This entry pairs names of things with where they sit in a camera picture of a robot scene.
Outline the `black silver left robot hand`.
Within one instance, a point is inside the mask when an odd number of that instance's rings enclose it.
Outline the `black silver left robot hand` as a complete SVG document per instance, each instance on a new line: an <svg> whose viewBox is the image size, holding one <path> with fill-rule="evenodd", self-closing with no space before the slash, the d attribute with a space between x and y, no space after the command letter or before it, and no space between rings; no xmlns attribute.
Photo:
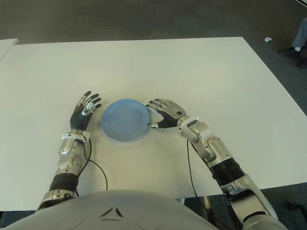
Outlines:
<svg viewBox="0 0 307 230"><path fill-rule="evenodd" d="M98 93L86 92L77 102L70 118L71 130L86 131L93 113L102 106Z"/></svg>

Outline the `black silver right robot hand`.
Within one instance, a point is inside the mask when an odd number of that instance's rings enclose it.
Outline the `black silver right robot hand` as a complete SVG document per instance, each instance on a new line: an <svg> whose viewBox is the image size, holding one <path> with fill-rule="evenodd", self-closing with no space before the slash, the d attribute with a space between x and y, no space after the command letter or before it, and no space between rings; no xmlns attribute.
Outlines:
<svg viewBox="0 0 307 230"><path fill-rule="evenodd" d="M157 98L155 100L150 100L146 104L146 107L154 109L163 118L161 121L147 124L153 129L177 127L178 124L180 124L180 121L189 117L182 107L171 100Z"/></svg>

